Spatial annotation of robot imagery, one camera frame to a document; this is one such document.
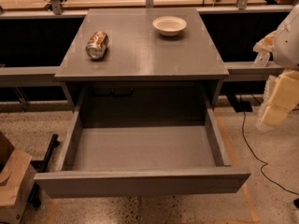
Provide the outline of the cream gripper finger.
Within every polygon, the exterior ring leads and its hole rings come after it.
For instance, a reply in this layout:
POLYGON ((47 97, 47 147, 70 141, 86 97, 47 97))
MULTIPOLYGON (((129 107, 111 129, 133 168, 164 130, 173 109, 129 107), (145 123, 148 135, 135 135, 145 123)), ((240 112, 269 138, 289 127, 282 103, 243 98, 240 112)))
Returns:
POLYGON ((299 71, 284 70, 278 77, 270 76, 265 83, 257 128, 264 132, 274 130, 297 105, 299 71))
POLYGON ((269 33, 254 45, 253 50, 257 53, 271 53, 274 47, 275 36, 276 31, 269 33))

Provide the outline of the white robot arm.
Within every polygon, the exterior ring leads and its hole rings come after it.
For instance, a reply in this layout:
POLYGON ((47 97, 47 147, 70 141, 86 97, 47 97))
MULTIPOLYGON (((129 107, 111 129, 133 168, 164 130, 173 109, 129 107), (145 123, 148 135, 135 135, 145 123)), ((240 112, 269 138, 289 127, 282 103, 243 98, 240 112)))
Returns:
POLYGON ((255 44, 256 66, 266 66, 270 56, 283 68, 265 84, 257 128, 274 130, 299 105, 299 5, 293 7, 278 28, 255 44))

